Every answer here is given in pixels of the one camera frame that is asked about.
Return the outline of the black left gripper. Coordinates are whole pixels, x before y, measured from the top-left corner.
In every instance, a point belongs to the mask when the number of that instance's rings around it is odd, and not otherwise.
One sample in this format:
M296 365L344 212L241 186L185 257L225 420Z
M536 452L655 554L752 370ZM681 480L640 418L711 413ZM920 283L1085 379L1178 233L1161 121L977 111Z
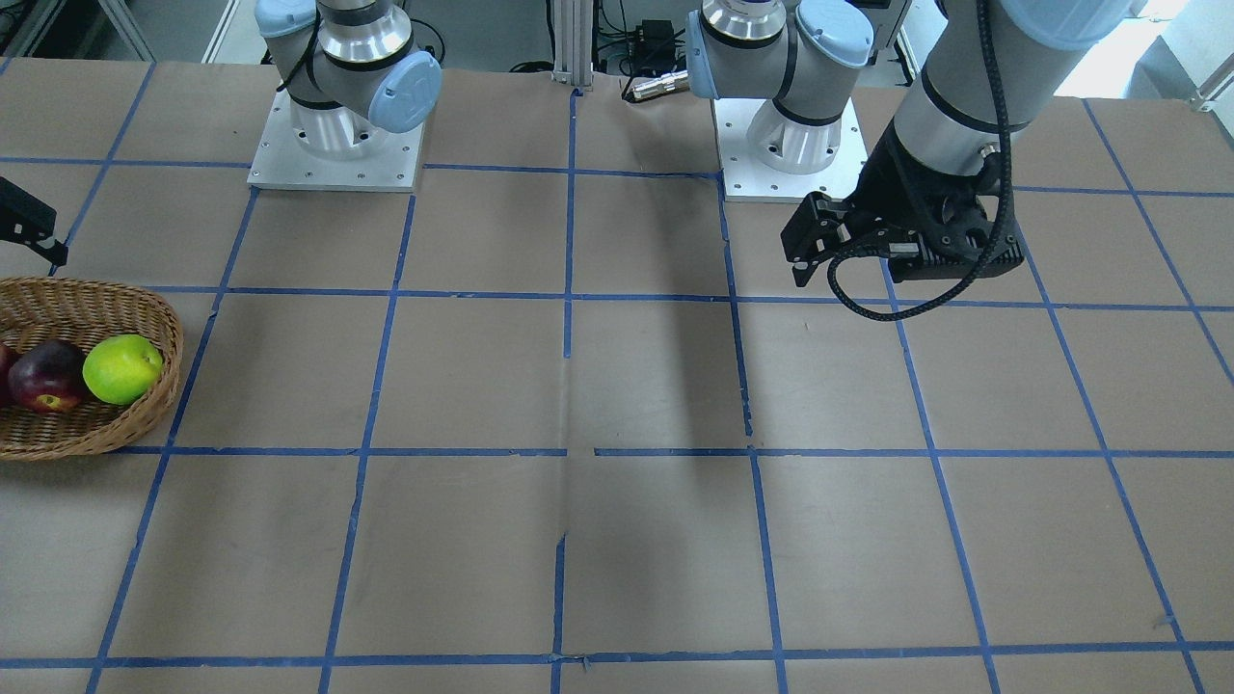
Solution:
M950 175L917 161L898 132L884 131L847 200L810 191L784 225L780 240L793 285L805 288L821 263L851 243L845 220L856 233L913 231L929 249L942 252L948 233L942 209L950 196Z

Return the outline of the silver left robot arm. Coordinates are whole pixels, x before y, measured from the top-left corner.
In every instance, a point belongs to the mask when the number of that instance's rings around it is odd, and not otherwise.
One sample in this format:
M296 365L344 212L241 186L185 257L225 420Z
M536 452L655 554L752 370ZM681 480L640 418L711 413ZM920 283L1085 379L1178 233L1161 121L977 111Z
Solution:
M842 259L880 256L893 282L1000 277L1023 262L1008 203L1008 146L1030 127L1127 1L944 1L946 19L847 198L811 191L780 233L803 286ZM745 141L793 175L826 170L842 115L876 48L868 14L847 1L705 1L684 27L698 98L753 98Z

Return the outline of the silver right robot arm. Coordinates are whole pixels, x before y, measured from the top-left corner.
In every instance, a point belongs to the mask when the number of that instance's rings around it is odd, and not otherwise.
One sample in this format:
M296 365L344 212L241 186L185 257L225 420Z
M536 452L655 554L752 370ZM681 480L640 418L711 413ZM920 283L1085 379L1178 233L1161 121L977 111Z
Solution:
M2 277L205 282L255 221L265 280L383 261L407 236L443 74L389 1L260 1L271 67L17 59L2 77L2 179L73 243L2 242Z

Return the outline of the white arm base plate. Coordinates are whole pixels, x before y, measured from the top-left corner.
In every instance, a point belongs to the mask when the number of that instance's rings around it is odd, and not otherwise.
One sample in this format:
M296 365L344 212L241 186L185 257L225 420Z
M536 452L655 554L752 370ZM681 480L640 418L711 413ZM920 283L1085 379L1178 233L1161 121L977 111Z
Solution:
M823 126L785 119L768 98L719 98L712 109L727 200L847 198L868 162L851 101L840 119Z
M304 105L289 86L276 90L248 174L248 184L283 191L415 191L424 122L441 91L418 98L426 105L416 128L391 133L344 106Z

